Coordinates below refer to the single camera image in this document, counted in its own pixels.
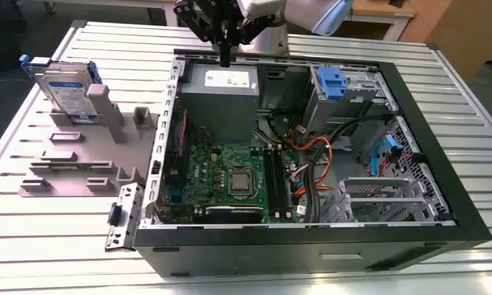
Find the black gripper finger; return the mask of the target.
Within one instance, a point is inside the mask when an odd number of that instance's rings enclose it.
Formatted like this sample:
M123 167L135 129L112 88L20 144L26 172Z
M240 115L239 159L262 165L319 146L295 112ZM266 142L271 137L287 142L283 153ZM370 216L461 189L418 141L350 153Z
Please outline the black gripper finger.
M267 15L248 21L244 25L246 18L234 17L226 24L226 66L231 66L232 48L240 44L247 45L262 31L274 23L275 15Z
M176 1L174 5L174 13L186 26L203 42L211 42L215 50L219 51L220 66L226 67L226 34L222 20L206 22L194 19L194 1Z

